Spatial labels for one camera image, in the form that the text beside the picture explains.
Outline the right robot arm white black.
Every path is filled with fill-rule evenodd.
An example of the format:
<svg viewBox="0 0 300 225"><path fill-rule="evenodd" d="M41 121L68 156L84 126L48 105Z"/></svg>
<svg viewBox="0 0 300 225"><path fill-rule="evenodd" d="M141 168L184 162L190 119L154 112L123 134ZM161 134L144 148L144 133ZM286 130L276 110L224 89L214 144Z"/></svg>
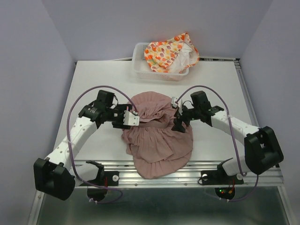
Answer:
<svg viewBox="0 0 300 225"><path fill-rule="evenodd" d="M244 146L244 155L222 162L216 170L216 179L226 183L234 175L252 172L260 175L284 160L274 130L268 126L256 127L230 116L222 107L211 106L204 91L191 94L192 108L187 108L177 97L171 99L176 110L173 131L184 133L190 122L201 122L230 135L233 142Z"/></svg>

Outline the pink skirt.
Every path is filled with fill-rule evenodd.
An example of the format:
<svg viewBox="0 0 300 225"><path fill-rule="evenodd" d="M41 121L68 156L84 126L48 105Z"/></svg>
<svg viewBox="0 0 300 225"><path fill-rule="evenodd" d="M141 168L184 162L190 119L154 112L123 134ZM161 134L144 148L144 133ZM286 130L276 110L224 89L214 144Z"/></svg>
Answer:
<svg viewBox="0 0 300 225"><path fill-rule="evenodd" d="M176 110L171 98L153 91L131 99L138 110L140 124L125 129L121 135L126 153L133 157L138 174L144 179L157 179L176 172L190 160L193 131L172 131Z"/></svg>

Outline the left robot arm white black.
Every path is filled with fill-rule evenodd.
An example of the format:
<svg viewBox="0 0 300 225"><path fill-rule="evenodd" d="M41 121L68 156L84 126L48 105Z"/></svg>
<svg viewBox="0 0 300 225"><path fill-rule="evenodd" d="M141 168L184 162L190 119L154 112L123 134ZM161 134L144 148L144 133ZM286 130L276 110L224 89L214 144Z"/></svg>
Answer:
<svg viewBox="0 0 300 225"><path fill-rule="evenodd" d="M79 112L74 125L66 124L66 137L44 159L38 158L34 165L36 190L60 200L68 199L81 184L109 190L104 166L88 160L75 166L75 157L88 139L105 122L114 128L130 129L138 125L137 108L130 100L127 104L113 104L114 93L99 90L97 98Z"/></svg>

